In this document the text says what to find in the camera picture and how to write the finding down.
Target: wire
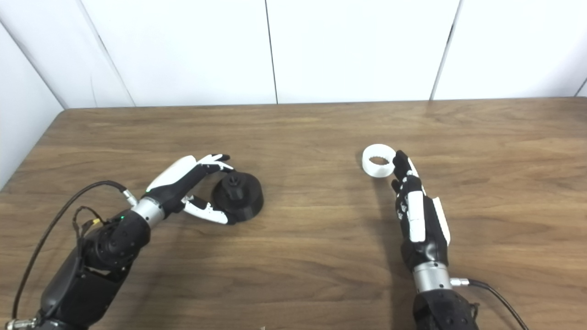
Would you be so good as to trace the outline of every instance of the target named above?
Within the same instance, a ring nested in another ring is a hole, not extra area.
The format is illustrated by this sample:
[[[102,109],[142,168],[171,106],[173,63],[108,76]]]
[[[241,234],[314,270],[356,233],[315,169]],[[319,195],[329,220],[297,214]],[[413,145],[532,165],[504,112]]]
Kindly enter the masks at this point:
[[[65,286],[65,288],[70,288],[73,281],[75,280],[75,277],[77,275],[77,272],[80,271],[83,267],[83,245],[85,242],[84,236],[86,235],[86,232],[90,229],[90,227],[94,224],[94,220],[89,220],[87,222],[85,222],[82,225],[82,228],[80,230],[79,225],[77,224],[77,215],[82,211],[82,210],[88,210],[90,212],[92,212],[94,214],[94,216],[96,217],[95,220],[99,220],[102,224],[104,223],[104,221],[102,220],[102,217],[96,212],[94,211],[93,208],[88,207],[88,206],[80,206],[77,208],[77,210],[75,211],[75,213],[73,213],[73,217],[72,217],[72,226],[73,226],[73,230],[75,230],[75,236],[76,236],[76,248],[77,248],[77,256],[75,258],[75,263],[73,265],[72,268],[72,273],[69,275],[68,278],[68,282],[67,285]],[[55,311],[57,311],[57,309],[61,306],[61,303],[63,302],[63,299],[65,299],[65,295],[68,293],[67,290],[63,290],[63,292],[61,293],[61,296],[59,297],[59,299],[51,306],[51,308],[49,308],[49,310],[47,311],[47,313],[45,313],[40,320],[40,323],[42,323],[44,320],[46,320],[47,318],[51,317]]]
[[[75,195],[73,195],[67,201],[67,203],[65,203],[65,205],[63,205],[61,210],[59,210],[57,215],[55,215],[55,218],[53,218],[53,220],[49,223],[49,226],[47,226],[47,229],[45,230],[45,232],[41,236],[41,239],[37,243],[37,246],[35,247],[35,250],[33,251],[33,254],[31,255],[31,260],[29,260],[29,264],[26,266],[25,273],[22,275],[21,283],[18,287],[18,290],[16,291],[16,296],[14,297],[14,304],[12,306],[12,319],[17,319],[18,305],[21,301],[22,291],[25,289],[26,281],[28,280],[29,275],[31,274],[32,268],[35,265],[35,261],[41,251],[41,248],[43,248],[45,241],[49,237],[49,234],[51,233],[51,231],[53,230],[53,228],[55,227],[55,225],[57,224],[59,219],[61,219],[63,214],[73,204],[73,202],[75,202],[81,195],[86,193],[88,190],[91,190],[91,189],[99,187],[99,186],[111,186],[111,187],[117,188],[121,193],[127,190],[127,188],[125,186],[123,186],[120,183],[115,182],[115,181],[110,181],[110,180],[98,181],[98,182],[92,183],[89,186],[86,186],[85,188],[78,191]]]
[[[510,303],[507,302],[507,300],[505,300],[505,298],[499,292],[497,292],[497,290],[492,288],[489,284],[487,284],[485,282],[477,281],[477,280],[472,280],[469,278],[469,286],[474,286],[474,287],[486,289],[489,292],[491,292],[495,297],[497,297],[497,299],[499,299],[501,301],[502,304],[505,305],[505,307],[510,311],[510,313],[515,318],[515,320],[518,321],[518,324],[522,327],[522,329],[529,330],[526,323],[524,323],[522,321],[522,318],[518,315],[518,313],[515,311],[515,309],[512,307],[512,305],[510,305]]]

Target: white wall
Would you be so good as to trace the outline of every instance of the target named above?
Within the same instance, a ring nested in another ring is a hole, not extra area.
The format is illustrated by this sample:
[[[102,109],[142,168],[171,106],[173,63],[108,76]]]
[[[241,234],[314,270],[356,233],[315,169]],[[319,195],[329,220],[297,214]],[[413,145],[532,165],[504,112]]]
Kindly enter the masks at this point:
[[[0,25],[0,189],[63,110]]]
[[[138,106],[275,103],[264,0],[84,0]]]
[[[458,0],[268,0],[280,103],[427,100]]]
[[[134,105],[79,0],[0,0],[0,19],[64,107]]]
[[[434,99],[574,96],[587,1],[465,0]]]

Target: connector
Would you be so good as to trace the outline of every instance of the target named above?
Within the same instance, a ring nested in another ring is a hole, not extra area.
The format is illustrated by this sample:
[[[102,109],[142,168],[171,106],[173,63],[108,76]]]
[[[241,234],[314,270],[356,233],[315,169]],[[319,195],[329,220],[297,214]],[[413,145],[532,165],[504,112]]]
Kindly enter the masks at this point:
[[[468,278],[451,277],[450,284],[454,287],[468,287],[469,286],[469,279]]]
[[[126,201],[129,202],[130,206],[136,206],[139,201],[128,189],[123,191],[122,194],[126,197]]]
[[[36,324],[36,318],[32,319],[13,319],[6,323],[4,328],[6,330],[17,330],[23,328],[32,328]]]

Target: robotic arm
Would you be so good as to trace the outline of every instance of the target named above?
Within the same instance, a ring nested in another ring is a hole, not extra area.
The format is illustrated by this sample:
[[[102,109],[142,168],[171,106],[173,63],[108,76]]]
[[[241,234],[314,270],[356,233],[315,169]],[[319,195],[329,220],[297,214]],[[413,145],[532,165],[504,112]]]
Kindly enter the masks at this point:
[[[471,304],[453,291],[453,285],[468,285],[461,283],[466,279],[451,279],[448,274],[450,232],[440,199],[426,195],[416,168],[403,151],[396,153],[393,165],[402,259],[416,283],[416,328],[478,330]]]
[[[93,231],[89,231],[93,223],[82,225],[78,245],[45,289],[36,318],[14,319],[6,328],[88,329],[108,310],[140,250],[149,243],[151,230],[171,213],[185,211],[221,224],[246,220],[187,195],[206,175],[234,171],[223,163],[228,159],[230,157],[223,154],[207,155],[199,161],[185,156],[153,180],[139,201],[128,190],[123,191],[132,208],[118,213]]]

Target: white finger segment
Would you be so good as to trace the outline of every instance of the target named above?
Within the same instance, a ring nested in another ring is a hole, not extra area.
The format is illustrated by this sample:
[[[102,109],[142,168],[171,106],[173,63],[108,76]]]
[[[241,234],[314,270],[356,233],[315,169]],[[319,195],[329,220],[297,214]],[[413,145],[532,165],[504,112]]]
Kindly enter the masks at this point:
[[[434,209],[436,210],[436,216],[438,217],[438,223],[440,223],[440,229],[442,229],[442,234],[444,235],[444,239],[446,240],[446,245],[450,244],[450,230],[448,229],[448,223],[446,222],[446,217],[444,216],[444,210],[442,209],[442,204],[440,203],[440,198],[436,197],[432,200],[434,203]]]
[[[184,197],[181,201],[185,204],[184,211],[201,219],[212,221],[220,224],[227,224],[228,218],[226,213],[215,210],[212,204],[206,204],[206,208],[201,209],[189,202],[190,198]]]
[[[424,193],[411,191],[407,194],[407,219],[410,221],[410,241],[426,240],[426,222],[424,220]]]

